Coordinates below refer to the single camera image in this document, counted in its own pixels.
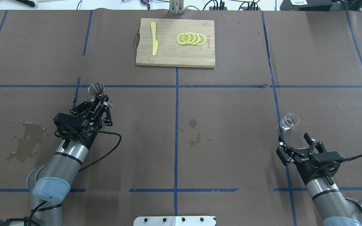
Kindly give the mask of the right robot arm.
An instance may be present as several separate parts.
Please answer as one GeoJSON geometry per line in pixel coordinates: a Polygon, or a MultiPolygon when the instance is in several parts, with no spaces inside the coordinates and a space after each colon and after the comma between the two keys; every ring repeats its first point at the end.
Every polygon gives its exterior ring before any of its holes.
{"type": "Polygon", "coordinates": [[[362,154],[344,158],[339,152],[328,152],[308,133],[303,138],[308,147],[297,149],[279,136],[276,154],[280,161],[285,166],[296,166],[324,226],[362,226],[362,199],[345,198],[333,179],[341,163],[361,158],[362,154]]]}

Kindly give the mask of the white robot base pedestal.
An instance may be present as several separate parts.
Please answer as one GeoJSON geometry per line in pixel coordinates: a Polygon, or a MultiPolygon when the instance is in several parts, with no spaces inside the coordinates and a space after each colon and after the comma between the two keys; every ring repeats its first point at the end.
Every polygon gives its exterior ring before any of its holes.
{"type": "Polygon", "coordinates": [[[215,216],[141,216],[134,226],[216,226],[215,216]]]}

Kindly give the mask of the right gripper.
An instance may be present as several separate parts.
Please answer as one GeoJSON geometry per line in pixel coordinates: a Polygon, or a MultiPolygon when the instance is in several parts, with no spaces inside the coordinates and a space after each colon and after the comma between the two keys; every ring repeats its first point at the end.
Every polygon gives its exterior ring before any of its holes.
{"type": "Polygon", "coordinates": [[[312,139],[308,133],[304,134],[304,139],[309,147],[299,151],[287,145],[282,136],[278,137],[280,145],[276,154],[283,165],[294,163],[305,185],[314,179],[335,175],[343,156],[339,152],[328,153],[324,144],[312,139]]]}

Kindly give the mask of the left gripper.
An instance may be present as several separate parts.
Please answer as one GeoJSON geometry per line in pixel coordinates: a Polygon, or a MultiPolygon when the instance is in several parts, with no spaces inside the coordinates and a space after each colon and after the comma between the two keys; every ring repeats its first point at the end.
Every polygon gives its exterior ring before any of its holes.
{"type": "Polygon", "coordinates": [[[85,146],[88,150],[91,148],[97,136],[97,131],[103,126],[112,126],[112,115],[109,107],[109,97],[104,96],[101,100],[99,117],[96,121],[88,120],[79,116],[88,114],[94,106],[95,99],[80,103],[70,110],[71,115],[58,113],[53,122],[57,127],[56,137],[62,140],[72,140],[85,146]]]}

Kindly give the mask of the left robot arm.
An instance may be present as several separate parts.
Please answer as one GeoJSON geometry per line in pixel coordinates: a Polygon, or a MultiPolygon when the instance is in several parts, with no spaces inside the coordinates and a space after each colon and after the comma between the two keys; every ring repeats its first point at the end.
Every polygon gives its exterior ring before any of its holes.
{"type": "Polygon", "coordinates": [[[95,96],[74,107],[70,114],[53,119],[55,136],[62,139],[49,163],[33,170],[27,179],[31,213],[23,218],[0,220],[0,226],[63,226],[62,202],[101,128],[112,126],[107,95],[95,96]]]}

